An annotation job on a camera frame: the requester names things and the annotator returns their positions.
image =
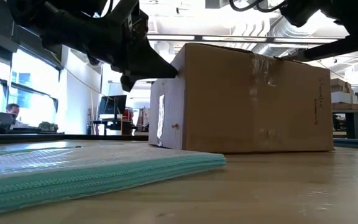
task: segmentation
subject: black table edge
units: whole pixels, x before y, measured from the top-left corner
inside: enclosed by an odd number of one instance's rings
[[[358,149],[358,139],[334,139],[334,146]]]
[[[95,136],[82,134],[0,134],[0,144],[35,143],[64,140],[148,141],[148,136]]]

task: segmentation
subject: red object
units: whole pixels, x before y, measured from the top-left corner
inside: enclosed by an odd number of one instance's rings
[[[130,108],[125,109],[125,113],[124,113],[124,120],[126,121],[132,121],[133,117],[134,117],[134,111]]]

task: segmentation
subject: person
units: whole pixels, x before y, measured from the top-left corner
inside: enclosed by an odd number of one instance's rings
[[[6,105],[6,113],[9,114],[13,114],[14,115],[14,122],[11,125],[11,129],[13,128],[28,128],[29,125],[22,123],[18,120],[16,120],[16,118],[18,117],[19,113],[20,113],[20,106],[15,104],[15,103],[9,103],[8,105]]]

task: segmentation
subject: teal foam mat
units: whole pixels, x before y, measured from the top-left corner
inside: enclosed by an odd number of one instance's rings
[[[224,166],[220,154],[144,144],[0,150],[0,213]]]

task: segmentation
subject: brown cardboard box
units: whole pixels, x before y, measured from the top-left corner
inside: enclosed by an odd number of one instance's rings
[[[352,93],[352,85],[348,82],[345,82],[339,78],[335,78],[331,80],[331,93],[334,92],[344,92],[344,93]]]
[[[329,70],[186,44],[152,85],[149,143],[219,153],[330,151]]]

